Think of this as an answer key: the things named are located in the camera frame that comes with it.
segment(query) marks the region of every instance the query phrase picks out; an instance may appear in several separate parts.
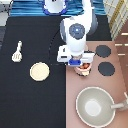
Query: table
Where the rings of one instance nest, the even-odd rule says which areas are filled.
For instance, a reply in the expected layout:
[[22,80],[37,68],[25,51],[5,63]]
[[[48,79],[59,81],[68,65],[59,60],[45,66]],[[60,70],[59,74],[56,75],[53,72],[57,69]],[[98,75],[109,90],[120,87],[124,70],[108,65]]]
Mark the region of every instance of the table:
[[[113,97],[115,103],[125,100],[124,92],[126,87],[121,71],[119,58],[114,41],[88,41],[89,50],[95,52],[98,45],[107,45],[111,48],[111,55],[107,58],[99,56],[94,57],[90,74],[85,77],[78,76],[73,68],[66,67],[66,128],[90,128],[84,124],[78,117],[75,109],[75,101],[77,95],[84,88],[96,86],[103,88]],[[102,76],[98,71],[98,65],[101,62],[111,62],[115,67],[113,76]],[[128,127],[128,110],[124,112],[116,112],[113,122],[106,128],[127,128]]]
[[[0,128],[66,128],[66,67],[50,65],[48,59],[49,45],[62,17],[39,19],[7,21],[0,51]],[[11,57],[19,40],[23,59],[14,63]],[[56,63],[57,50],[63,44],[59,34],[54,41],[51,63]],[[31,66],[38,62],[50,67],[50,76],[42,82],[29,75]]]

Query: black circle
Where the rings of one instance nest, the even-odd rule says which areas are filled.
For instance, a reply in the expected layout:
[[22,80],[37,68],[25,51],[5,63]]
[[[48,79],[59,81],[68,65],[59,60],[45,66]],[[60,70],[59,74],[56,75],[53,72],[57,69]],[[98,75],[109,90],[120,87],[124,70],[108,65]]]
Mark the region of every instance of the black circle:
[[100,63],[98,70],[103,76],[112,76],[115,72],[115,68],[110,62]]
[[96,48],[96,54],[102,58],[105,58],[111,54],[111,49],[106,45],[99,45]]

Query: ceramic bowl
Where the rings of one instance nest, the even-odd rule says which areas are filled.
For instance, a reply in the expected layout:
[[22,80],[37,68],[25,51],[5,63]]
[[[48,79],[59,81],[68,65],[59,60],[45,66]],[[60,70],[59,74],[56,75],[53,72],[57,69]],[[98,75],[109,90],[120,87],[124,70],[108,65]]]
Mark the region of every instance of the ceramic bowl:
[[80,119],[94,128],[109,125],[115,117],[111,109],[114,100],[108,92],[99,87],[83,89],[76,99],[76,111]]

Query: beige plate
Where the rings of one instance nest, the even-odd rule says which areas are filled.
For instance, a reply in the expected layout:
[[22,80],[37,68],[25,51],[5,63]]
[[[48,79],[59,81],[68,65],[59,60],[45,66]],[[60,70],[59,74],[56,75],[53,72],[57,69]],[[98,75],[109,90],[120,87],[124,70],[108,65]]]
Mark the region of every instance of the beige plate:
[[49,76],[50,70],[47,64],[39,62],[30,69],[30,76],[35,81],[43,81]]

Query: blue object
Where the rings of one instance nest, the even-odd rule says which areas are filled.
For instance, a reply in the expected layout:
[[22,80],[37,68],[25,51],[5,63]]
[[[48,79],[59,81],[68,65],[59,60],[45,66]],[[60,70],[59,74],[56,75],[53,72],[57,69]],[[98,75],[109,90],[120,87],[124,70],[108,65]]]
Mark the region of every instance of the blue object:
[[[61,16],[76,16],[82,11],[82,0],[66,0],[67,11]],[[103,0],[93,0],[96,15],[106,15]],[[44,0],[14,0],[10,16],[48,16],[44,13]]]
[[81,61],[80,61],[80,60],[73,60],[73,59],[70,59],[70,60],[69,60],[69,64],[70,64],[70,65],[80,65],[80,64],[81,64]]

